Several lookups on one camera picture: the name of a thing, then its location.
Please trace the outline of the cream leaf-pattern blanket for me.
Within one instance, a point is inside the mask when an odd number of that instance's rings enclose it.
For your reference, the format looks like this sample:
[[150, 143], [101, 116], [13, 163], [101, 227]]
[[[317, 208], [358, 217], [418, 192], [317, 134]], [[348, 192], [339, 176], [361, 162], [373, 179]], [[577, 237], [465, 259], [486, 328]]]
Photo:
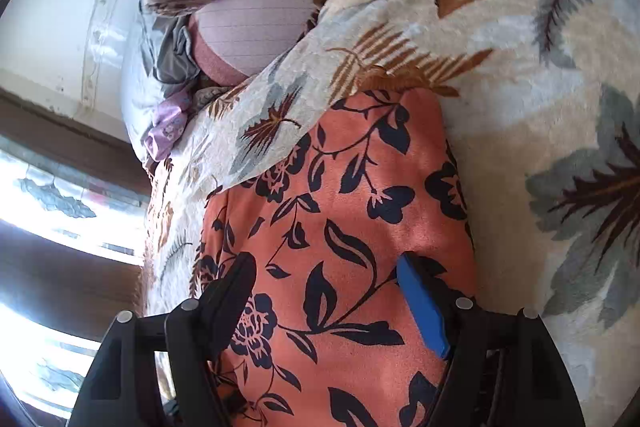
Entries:
[[614, 425], [639, 388], [639, 0], [326, 0], [157, 167], [149, 312], [203, 292], [210, 196], [283, 160], [335, 103], [414, 89], [436, 96], [457, 163], [468, 296], [537, 310], [586, 423]]

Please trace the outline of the stained glass window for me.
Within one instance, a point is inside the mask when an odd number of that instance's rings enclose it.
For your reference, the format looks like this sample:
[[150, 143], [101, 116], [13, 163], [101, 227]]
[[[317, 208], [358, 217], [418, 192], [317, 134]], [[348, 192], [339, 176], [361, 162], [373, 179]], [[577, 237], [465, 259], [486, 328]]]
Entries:
[[41, 426], [66, 423], [112, 318], [140, 308], [148, 202], [1, 140], [1, 375]]

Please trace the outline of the purple floral cloth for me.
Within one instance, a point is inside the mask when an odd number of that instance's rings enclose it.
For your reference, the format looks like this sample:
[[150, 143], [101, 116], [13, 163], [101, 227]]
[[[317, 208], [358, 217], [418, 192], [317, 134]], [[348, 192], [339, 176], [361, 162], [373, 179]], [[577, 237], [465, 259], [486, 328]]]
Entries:
[[186, 129], [191, 103], [189, 89], [184, 88], [157, 106], [152, 115], [151, 128], [142, 141], [149, 158], [162, 161], [169, 155]]

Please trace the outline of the orange floral blouse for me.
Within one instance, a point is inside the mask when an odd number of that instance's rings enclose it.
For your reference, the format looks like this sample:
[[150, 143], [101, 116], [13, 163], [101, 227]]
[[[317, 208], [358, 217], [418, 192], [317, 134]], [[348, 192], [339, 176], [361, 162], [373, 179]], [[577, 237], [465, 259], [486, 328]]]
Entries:
[[190, 282], [257, 277], [213, 371], [235, 426], [422, 426], [444, 363], [396, 282], [405, 253], [465, 295], [475, 262], [436, 96], [335, 103], [269, 170], [209, 197]]

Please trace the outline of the light blue grey pillow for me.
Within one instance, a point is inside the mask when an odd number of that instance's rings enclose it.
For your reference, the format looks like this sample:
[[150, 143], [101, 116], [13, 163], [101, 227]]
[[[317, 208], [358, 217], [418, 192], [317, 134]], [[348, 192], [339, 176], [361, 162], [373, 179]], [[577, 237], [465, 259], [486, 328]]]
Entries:
[[127, 40], [120, 80], [120, 107], [129, 141], [140, 148], [155, 109], [198, 78], [190, 17], [165, 16], [138, 5]]

